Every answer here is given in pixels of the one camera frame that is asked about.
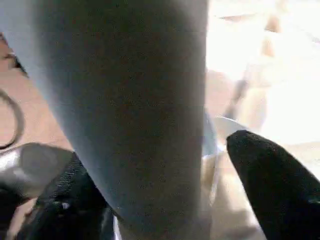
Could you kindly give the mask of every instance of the black cord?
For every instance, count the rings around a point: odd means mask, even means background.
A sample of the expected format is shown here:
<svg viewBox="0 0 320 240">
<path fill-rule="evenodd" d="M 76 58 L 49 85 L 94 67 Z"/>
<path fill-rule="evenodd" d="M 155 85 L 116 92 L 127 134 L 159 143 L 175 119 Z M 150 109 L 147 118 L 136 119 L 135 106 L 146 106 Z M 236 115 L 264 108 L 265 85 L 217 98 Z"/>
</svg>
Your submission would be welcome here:
<svg viewBox="0 0 320 240">
<path fill-rule="evenodd" d="M 25 120 L 24 120 L 24 114 L 19 106 L 19 104 L 17 104 L 12 98 L 10 98 L 8 96 L 8 94 L 3 91 L 2 89 L 0 89 L 0 99 L 3 99 L 5 103 L 7 103 L 7 105 L 9 105 L 14 113 L 14 117 L 15 117 L 15 131 L 14 131 L 14 135 L 12 137 L 12 139 L 4 144 L 4 145 L 0 145 L 0 150 L 3 149 L 7 149 L 10 146 L 12 146 L 13 144 L 17 143 L 19 141 L 19 139 L 21 138 L 21 136 L 24 133 L 24 129 L 25 129 Z"/>
</svg>

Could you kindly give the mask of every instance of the cable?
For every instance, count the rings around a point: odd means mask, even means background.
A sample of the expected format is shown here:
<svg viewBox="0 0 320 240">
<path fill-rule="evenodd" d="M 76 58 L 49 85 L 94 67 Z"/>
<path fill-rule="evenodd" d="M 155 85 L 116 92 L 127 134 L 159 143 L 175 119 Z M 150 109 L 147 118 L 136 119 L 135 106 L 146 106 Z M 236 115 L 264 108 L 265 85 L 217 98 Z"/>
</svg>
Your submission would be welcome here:
<svg viewBox="0 0 320 240">
<path fill-rule="evenodd" d="M 1 88 L 0 88 L 0 99 L 3 99 L 4 102 L 11 107 L 15 117 L 14 135 L 8 143 L 4 145 L 0 145 L 0 150 L 3 150 L 11 147 L 13 144 L 17 143 L 20 140 L 21 136 L 24 133 L 25 120 L 24 120 L 24 114 L 20 106 L 12 98 L 10 98 L 8 94 L 5 91 L 3 91 Z"/>
</svg>

